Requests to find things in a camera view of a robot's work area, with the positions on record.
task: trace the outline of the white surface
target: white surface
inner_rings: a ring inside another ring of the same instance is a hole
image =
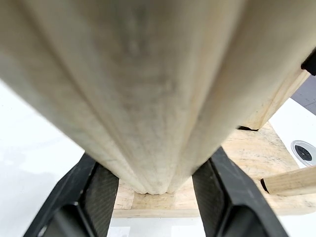
[[[306,167],[295,157],[291,143],[294,140],[302,140],[316,147],[316,116],[294,100],[288,99],[269,122],[299,167]],[[291,237],[316,236],[316,213],[281,216],[279,219]]]
[[[0,237],[23,235],[56,182],[83,154],[0,82]],[[286,147],[316,145],[316,116],[291,99],[271,118]],[[316,236],[315,215],[281,217],[291,237]],[[112,219],[109,237],[205,236],[200,218]]]
[[[0,81],[0,237],[20,237],[83,149]]]

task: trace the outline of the light wood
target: light wood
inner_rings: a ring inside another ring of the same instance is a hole
[[[298,168],[269,123],[258,132],[235,130],[223,143],[223,148],[228,157],[255,181],[276,214],[307,214],[316,210],[315,194],[281,197],[268,194],[262,188],[261,178]],[[199,216],[192,179],[188,179],[176,192],[163,195],[140,195],[120,181],[113,216],[115,218]]]
[[[282,84],[240,125],[252,130],[260,129],[310,75],[309,72],[298,69],[286,76]]]
[[[300,67],[315,11],[314,0],[0,0],[0,76],[134,190],[173,192]]]
[[[316,193],[316,166],[263,178],[272,195],[296,196]]]

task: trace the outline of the wooden leg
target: wooden leg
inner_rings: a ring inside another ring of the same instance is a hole
[[[284,102],[303,84],[310,73],[301,69],[287,76],[276,90],[262,101],[259,108],[241,126],[258,130],[274,115]]]
[[[316,193],[316,166],[298,169],[262,179],[269,194],[296,196]]]

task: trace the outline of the wooden dowel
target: wooden dowel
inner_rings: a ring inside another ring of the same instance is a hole
[[[296,196],[316,193],[316,166],[273,175],[261,180],[269,194]]]

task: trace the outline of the metal drain cover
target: metal drain cover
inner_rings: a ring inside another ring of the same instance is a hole
[[[304,141],[296,140],[291,148],[297,159],[306,166],[316,165],[316,148]]]

